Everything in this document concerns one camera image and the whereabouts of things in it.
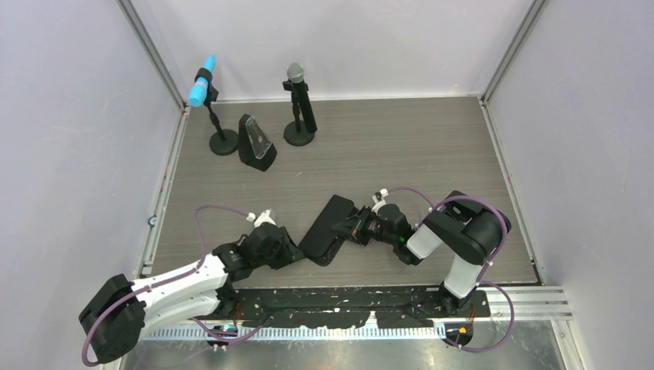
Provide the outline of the black zip tool case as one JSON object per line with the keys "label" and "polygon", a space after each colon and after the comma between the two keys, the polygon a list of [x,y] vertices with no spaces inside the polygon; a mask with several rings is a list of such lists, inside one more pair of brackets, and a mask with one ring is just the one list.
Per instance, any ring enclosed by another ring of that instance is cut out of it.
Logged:
{"label": "black zip tool case", "polygon": [[335,233],[332,227],[345,221],[356,211],[352,200],[333,195],[298,244],[299,250],[318,266],[331,264],[346,241]]}

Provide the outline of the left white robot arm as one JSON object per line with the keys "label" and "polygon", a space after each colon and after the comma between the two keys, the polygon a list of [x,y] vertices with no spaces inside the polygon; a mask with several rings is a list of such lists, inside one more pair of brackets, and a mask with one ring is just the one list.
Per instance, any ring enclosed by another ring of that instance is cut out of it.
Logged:
{"label": "left white robot arm", "polygon": [[79,314],[89,367],[123,357],[150,333],[190,318],[234,315],[233,287],[259,268],[277,270],[304,259],[285,227],[264,223],[199,261],[164,274],[130,281],[109,278]]}

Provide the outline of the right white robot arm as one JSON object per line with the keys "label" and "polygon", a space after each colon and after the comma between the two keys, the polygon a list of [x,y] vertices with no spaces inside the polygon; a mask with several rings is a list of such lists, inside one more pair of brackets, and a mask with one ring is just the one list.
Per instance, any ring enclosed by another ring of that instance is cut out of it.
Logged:
{"label": "right white robot arm", "polygon": [[450,316],[462,315],[494,256],[504,245],[511,222],[496,207],[459,191],[451,192],[416,225],[384,193],[373,207],[362,207],[338,223],[332,231],[359,245],[371,240],[392,246],[405,264],[418,265],[437,248],[449,247],[453,263],[439,286],[437,302]]}

